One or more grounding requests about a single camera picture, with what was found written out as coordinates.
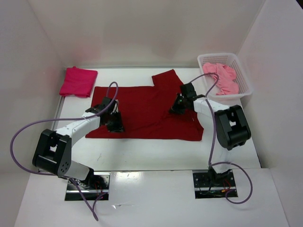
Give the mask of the dark red t shirt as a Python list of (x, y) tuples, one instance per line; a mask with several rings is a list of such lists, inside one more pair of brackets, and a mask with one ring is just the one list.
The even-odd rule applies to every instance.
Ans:
[(124, 132), (109, 132), (105, 126), (86, 135), (90, 139), (163, 139), (201, 141), (203, 127), (197, 113), (186, 110), (185, 114), (170, 113), (183, 82), (174, 70), (151, 77), (153, 86), (95, 87), (92, 106), (99, 104), (108, 94), (117, 94)]

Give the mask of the light pink t shirt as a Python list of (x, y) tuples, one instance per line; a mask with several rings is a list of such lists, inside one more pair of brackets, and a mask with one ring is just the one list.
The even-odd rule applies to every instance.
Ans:
[(202, 69), (204, 73), (213, 72), (219, 76), (216, 86), (220, 91), (216, 95), (236, 95), (239, 93), (239, 85), (234, 81), (237, 74), (233, 68), (220, 63), (211, 64), (207, 62), (202, 66)]

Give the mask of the magenta pink t shirt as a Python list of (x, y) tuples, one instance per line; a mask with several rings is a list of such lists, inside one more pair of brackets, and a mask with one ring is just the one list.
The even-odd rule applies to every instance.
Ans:
[(98, 72), (96, 70), (85, 70), (77, 67), (67, 68), (59, 95), (63, 97), (90, 97), (97, 76)]

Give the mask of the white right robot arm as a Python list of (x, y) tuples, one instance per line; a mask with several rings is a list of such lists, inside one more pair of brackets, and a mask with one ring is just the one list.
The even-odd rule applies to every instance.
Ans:
[(240, 105), (223, 105), (208, 99), (207, 95), (198, 95), (192, 83), (181, 85), (180, 91), (170, 112), (181, 115), (186, 110), (192, 110), (212, 121), (213, 135), (207, 174), (210, 185), (218, 186), (226, 180), (232, 167), (243, 169), (230, 160), (229, 153), (251, 138), (245, 114)]

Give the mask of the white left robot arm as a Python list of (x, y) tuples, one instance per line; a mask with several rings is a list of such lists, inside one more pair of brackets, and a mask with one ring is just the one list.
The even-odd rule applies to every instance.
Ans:
[(73, 178), (78, 184), (89, 189), (101, 186), (103, 180), (94, 170), (71, 159), (72, 147), (81, 138), (101, 126), (109, 132), (124, 132), (119, 101), (104, 97), (101, 104), (85, 111), (83, 116), (56, 130), (44, 130), (39, 138), (32, 164), (60, 178)]

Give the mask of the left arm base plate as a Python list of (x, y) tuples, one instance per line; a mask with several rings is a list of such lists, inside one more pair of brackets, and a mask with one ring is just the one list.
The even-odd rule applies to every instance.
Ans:
[[(75, 179), (75, 182), (81, 190), (83, 196), (88, 201), (94, 201), (98, 196), (103, 194), (100, 200), (107, 201), (109, 197), (109, 183), (110, 183), (110, 172), (95, 172), (96, 181), (92, 184), (87, 185), (83, 181)], [(77, 187), (69, 180), (67, 182), (67, 188), (65, 193), (65, 201), (82, 201), (83, 198), (80, 195)]]

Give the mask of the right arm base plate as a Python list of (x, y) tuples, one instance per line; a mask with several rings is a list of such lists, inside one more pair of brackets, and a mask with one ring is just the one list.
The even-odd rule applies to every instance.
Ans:
[(217, 180), (211, 180), (207, 170), (193, 171), (193, 182), (196, 199), (228, 198), (238, 197), (233, 172)]

